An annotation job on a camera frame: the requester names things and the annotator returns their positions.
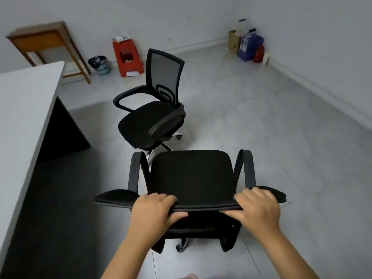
floor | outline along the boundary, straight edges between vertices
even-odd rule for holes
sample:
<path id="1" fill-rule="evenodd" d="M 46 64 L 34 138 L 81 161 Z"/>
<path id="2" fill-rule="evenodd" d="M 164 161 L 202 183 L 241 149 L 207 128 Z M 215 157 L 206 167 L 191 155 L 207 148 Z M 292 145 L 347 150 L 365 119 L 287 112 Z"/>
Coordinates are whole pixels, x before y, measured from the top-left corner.
<path id="1" fill-rule="evenodd" d="M 372 272 L 372 133 L 269 66 L 244 63 L 224 46 L 179 55 L 186 64 L 179 100 L 187 117 L 174 150 L 217 149 L 233 163 L 253 152 L 257 183 L 287 194 L 281 228 L 321 278 L 366 278 Z M 145 77 L 62 85 L 59 96 L 92 148 L 36 167 L 2 278 L 99 278 L 124 238 L 130 212 L 93 197 L 126 188 L 135 151 L 117 130 L 127 113 L 119 93 Z M 123 104 L 150 102 L 138 94 Z M 145 192 L 144 182 L 139 190 Z M 240 178 L 238 190 L 244 187 Z M 142 279 L 278 278 L 262 246 L 241 230 L 223 253 L 197 239 L 181 254 L 177 240 L 149 252 Z"/>

office chair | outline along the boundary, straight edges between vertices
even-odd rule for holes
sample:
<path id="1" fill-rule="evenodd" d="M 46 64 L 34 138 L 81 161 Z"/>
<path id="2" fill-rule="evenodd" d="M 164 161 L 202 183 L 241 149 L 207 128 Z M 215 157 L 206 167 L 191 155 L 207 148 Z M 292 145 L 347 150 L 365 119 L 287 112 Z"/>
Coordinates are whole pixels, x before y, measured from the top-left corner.
<path id="1" fill-rule="evenodd" d="M 188 217 L 172 225 L 152 249 L 161 253 L 165 239 L 181 239 L 176 249 L 182 252 L 187 238 L 208 238 L 219 239 L 222 250 L 227 252 L 234 247 L 241 224 L 219 211 L 241 209 L 233 197 L 243 165 L 245 186 L 251 189 L 256 186 L 251 151 L 239 151 L 234 171 L 229 155 L 222 151 L 162 152 L 154 157 L 151 173 L 145 154 L 136 152 L 132 156 L 128 189 L 105 192 L 96 196 L 95 202 L 131 209 L 139 197 L 137 184 L 141 166 L 148 194 L 174 195 L 178 202 L 171 211 L 189 213 Z M 279 203 L 286 202 L 284 193 L 270 187 L 258 187 L 270 190 Z"/>
<path id="2" fill-rule="evenodd" d="M 184 61 L 168 53 L 149 49 L 146 60 L 146 85 L 117 95 L 114 105 L 129 112 L 120 122 L 119 131 L 134 148 L 151 151 L 172 136 L 177 139 L 182 134 L 177 130 L 183 125 L 186 112 L 178 102 L 178 85 Z M 151 102 L 132 110 L 120 104 L 120 100 L 137 93 L 149 94 L 159 101 Z"/>

person's left hand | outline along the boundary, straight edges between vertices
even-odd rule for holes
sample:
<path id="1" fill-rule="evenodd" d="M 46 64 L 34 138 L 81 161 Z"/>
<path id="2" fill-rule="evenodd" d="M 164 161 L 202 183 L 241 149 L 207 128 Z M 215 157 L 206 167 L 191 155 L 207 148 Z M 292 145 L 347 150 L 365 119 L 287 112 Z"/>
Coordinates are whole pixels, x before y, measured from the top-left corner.
<path id="1" fill-rule="evenodd" d="M 153 193 L 140 196 L 134 203 L 127 237 L 150 249 L 176 221 L 188 216 L 187 212 L 169 209 L 177 201 L 173 195 Z"/>

mesh backrest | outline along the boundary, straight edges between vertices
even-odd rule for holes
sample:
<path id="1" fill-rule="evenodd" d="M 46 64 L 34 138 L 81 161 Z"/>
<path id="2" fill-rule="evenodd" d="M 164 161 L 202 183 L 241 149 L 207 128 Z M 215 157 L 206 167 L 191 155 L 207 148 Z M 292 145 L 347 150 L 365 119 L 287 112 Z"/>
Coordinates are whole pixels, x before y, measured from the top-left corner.
<path id="1" fill-rule="evenodd" d="M 146 61 L 146 84 L 155 97 L 178 106 L 178 83 L 184 61 L 150 49 Z"/>

person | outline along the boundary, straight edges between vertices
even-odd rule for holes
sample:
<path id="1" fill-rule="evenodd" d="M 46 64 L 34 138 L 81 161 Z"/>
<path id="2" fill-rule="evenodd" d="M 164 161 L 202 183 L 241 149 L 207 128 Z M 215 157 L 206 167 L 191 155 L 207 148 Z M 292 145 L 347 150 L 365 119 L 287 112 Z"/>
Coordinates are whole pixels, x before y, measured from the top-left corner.
<path id="1" fill-rule="evenodd" d="M 221 211 L 235 218 L 262 244 L 279 276 L 283 279 L 318 278 L 281 232 L 280 206 L 273 194 L 257 187 L 243 189 L 234 196 L 243 210 Z M 177 201 L 172 195 L 153 193 L 134 203 L 128 233 L 106 268 L 102 279 L 135 279 L 146 254 L 176 221 L 187 212 L 169 215 Z M 186 278 L 197 278 L 194 274 Z"/>

